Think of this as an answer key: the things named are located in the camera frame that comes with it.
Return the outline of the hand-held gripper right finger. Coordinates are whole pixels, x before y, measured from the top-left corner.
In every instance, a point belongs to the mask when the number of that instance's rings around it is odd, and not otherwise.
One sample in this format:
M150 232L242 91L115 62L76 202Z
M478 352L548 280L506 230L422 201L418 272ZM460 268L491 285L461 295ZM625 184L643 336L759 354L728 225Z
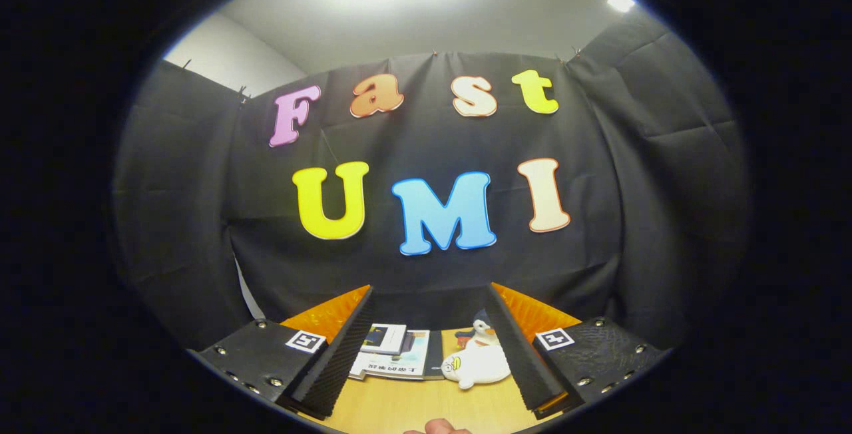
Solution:
M486 312L537 419L600 403L670 355L608 317L581 321L496 283L487 289Z

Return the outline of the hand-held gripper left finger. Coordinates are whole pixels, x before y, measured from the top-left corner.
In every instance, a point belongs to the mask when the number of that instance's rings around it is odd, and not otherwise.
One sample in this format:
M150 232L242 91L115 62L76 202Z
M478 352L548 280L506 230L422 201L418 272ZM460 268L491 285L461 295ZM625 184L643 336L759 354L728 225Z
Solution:
M325 419L370 330L372 291L362 286L284 322L255 319L189 355L250 397Z

